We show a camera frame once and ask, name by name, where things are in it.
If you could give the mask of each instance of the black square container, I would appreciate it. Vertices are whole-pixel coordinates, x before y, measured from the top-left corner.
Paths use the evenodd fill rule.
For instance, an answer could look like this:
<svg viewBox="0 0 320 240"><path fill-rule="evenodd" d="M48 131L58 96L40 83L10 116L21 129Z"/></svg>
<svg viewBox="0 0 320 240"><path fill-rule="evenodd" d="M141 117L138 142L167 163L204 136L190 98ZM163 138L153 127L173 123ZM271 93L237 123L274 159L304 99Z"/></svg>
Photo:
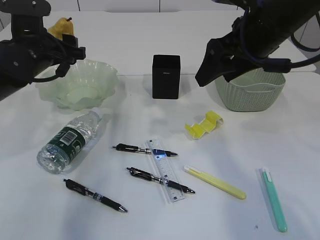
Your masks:
<svg viewBox="0 0 320 240"><path fill-rule="evenodd" d="M154 99L178 99L180 70L180 56L153 56L152 97Z"/></svg>

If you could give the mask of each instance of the green bottle label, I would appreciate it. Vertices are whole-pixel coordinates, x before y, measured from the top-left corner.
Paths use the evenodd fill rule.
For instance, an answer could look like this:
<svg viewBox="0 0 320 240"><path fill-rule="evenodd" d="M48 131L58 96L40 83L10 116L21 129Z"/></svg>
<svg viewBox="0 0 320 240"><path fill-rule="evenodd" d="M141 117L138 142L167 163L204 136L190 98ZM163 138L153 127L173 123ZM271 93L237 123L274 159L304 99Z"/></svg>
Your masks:
<svg viewBox="0 0 320 240"><path fill-rule="evenodd" d="M48 144L56 145L62 149L72 161L86 144L86 140L80 132L66 126Z"/></svg>

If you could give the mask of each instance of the green basket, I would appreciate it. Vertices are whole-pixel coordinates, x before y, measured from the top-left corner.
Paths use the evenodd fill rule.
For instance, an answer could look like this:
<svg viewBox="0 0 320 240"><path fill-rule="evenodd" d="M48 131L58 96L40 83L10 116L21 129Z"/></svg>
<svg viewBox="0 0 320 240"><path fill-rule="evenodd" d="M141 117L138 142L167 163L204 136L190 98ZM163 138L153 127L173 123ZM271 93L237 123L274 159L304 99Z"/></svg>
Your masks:
<svg viewBox="0 0 320 240"><path fill-rule="evenodd" d="M286 84L283 74L265 72L262 68L247 72L230 82L223 76L215 80L224 105L236 112L258 112L268 109Z"/></svg>

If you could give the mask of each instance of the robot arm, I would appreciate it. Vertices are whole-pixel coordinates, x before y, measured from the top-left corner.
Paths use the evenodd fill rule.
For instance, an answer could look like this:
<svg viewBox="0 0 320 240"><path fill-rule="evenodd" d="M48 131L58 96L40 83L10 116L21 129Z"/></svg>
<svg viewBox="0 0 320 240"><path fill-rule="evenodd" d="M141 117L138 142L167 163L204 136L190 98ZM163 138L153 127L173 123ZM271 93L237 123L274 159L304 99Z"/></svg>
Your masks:
<svg viewBox="0 0 320 240"><path fill-rule="evenodd" d="M0 101L31 83L64 77L70 65L86 57L78 39L63 35L59 40L44 28L43 17L51 11L45 0L2 0L0 11L11 14L11 40L0 42ZM35 78L50 66L55 75Z"/></svg>
<svg viewBox="0 0 320 240"><path fill-rule="evenodd" d="M195 76L203 87L224 76L227 82L253 69L288 73L320 61L320 56L291 63L290 59L268 58L279 45L320 11L319 0L218 0L243 9L243 17L232 24L232 32L211 39Z"/></svg>

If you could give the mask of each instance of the green glass bowl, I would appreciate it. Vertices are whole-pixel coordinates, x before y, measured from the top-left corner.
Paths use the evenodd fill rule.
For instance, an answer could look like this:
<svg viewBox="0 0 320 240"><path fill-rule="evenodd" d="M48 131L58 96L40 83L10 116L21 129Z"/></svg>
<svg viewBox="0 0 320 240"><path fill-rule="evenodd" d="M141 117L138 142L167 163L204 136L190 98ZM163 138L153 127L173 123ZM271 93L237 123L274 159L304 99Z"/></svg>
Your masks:
<svg viewBox="0 0 320 240"><path fill-rule="evenodd" d="M41 75L55 75L57 65ZM101 105L102 101L115 93L118 83L117 70L104 62L89 59L78 60L65 77L37 83L40 98L55 103L59 108L76 111Z"/></svg>

